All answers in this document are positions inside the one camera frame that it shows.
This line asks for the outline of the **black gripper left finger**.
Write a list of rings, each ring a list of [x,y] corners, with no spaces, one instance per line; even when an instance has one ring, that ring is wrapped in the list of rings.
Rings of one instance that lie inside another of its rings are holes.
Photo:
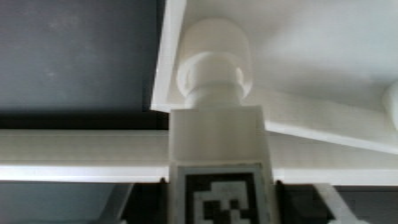
[[[166,224],[166,182],[117,184],[93,224]]]

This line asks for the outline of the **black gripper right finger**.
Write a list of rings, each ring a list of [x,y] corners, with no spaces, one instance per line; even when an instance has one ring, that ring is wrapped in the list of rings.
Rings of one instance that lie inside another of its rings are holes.
[[[275,183],[280,224],[371,224],[353,206],[358,188]]]

